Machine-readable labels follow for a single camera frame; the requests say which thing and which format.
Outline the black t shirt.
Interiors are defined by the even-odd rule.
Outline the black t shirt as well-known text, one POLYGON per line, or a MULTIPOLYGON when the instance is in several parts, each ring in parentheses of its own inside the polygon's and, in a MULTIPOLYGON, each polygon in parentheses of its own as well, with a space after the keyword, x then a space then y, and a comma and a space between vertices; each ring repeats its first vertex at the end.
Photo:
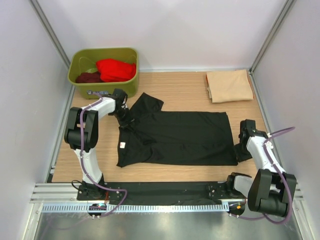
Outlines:
POLYGON ((117 166, 137 163, 236 166, 226 112, 163 111, 164 102, 142 93, 129 110, 133 122, 119 127, 117 166))

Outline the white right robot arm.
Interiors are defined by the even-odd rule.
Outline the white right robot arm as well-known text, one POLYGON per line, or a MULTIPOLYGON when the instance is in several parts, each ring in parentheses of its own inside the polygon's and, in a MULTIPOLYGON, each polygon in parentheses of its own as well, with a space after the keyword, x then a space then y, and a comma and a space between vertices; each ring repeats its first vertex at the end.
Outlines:
POLYGON ((297 179, 278 162, 273 153, 272 140, 293 130, 293 127, 288 127, 266 133, 256 128, 255 120, 241 121, 235 154, 239 162, 253 159, 257 173, 255 177, 250 177, 233 172, 225 185, 229 197, 237 198, 242 194, 250 211, 261 213, 261 218, 268 221, 271 216, 282 217, 282 224, 292 216, 297 179))

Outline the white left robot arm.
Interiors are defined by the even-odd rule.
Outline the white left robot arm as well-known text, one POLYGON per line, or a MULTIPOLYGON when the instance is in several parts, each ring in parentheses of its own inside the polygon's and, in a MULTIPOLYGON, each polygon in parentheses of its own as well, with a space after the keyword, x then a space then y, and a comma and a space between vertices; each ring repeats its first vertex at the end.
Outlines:
POLYGON ((109 191, 96 152, 101 118, 114 116, 121 129, 131 127, 134 122, 124 90, 116 88, 112 94, 95 95, 99 99, 94 103, 69 110, 64 132, 64 141, 75 152, 82 170, 82 181, 76 188, 79 200, 101 200, 109 191))

